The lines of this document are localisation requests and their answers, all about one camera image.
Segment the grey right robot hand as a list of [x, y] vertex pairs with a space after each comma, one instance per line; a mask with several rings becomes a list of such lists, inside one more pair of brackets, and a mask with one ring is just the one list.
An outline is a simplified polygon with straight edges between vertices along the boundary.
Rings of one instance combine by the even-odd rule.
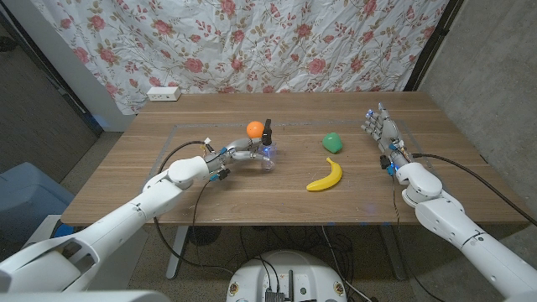
[[380, 102], [378, 110], [368, 110], [361, 129], [378, 144], [382, 155], [388, 157], [397, 167], [412, 162], [412, 156], [406, 151], [404, 140], [395, 121]]

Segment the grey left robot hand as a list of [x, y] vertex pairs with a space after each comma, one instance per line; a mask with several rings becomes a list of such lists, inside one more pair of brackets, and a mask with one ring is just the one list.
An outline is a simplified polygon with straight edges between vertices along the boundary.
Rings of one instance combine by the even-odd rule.
[[260, 161], [261, 168], [266, 171], [273, 170], [275, 167], [276, 147], [271, 140], [240, 138], [220, 150], [215, 150], [209, 142], [209, 139], [205, 141], [207, 154], [204, 156], [204, 160], [210, 173], [223, 169], [229, 164], [247, 160]]

